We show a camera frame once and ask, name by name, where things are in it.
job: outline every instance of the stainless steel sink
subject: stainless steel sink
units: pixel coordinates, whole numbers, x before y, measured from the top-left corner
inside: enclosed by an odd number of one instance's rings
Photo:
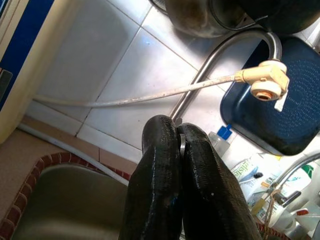
[[[117,240],[126,194],[123,184],[86,168],[47,168],[12,239]]]

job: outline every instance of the blue bottle cap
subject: blue bottle cap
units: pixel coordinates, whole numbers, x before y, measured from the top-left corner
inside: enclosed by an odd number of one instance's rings
[[[232,131],[230,131],[231,129],[231,124],[229,124],[228,126],[222,126],[220,128],[220,130],[218,131],[217,135],[220,136],[221,138],[223,138],[224,140],[227,140],[230,135],[232,134]]]

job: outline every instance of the blue panel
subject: blue panel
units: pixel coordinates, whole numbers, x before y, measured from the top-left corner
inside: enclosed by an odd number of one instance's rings
[[[54,0],[30,0],[26,6],[22,18],[0,62],[0,68],[13,74],[10,84],[0,101],[0,111],[8,98],[53,2]]]
[[[227,124],[255,144],[275,155],[301,153],[320,130],[320,55],[296,37],[282,37],[282,62],[290,78],[282,112],[275,101],[263,102],[250,94],[250,86],[235,82],[220,105]],[[269,48],[262,42],[244,68],[267,59]]]

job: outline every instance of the cooking pot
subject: cooking pot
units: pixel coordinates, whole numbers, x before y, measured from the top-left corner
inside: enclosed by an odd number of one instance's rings
[[[245,12],[236,0],[165,0],[167,14],[173,25],[182,32],[202,38],[215,38],[234,28],[244,19]]]
[[[278,34],[300,32],[320,18],[320,0],[236,0],[252,19]]]

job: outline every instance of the white bottle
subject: white bottle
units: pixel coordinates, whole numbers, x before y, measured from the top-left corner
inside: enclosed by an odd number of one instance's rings
[[[230,147],[230,143],[227,142],[227,139],[232,134],[230,128],[230,124],[227,127],[222,126],[218,133],[210,132],[208,135],[214,150],[218,153],[218,155],[221,158]]]

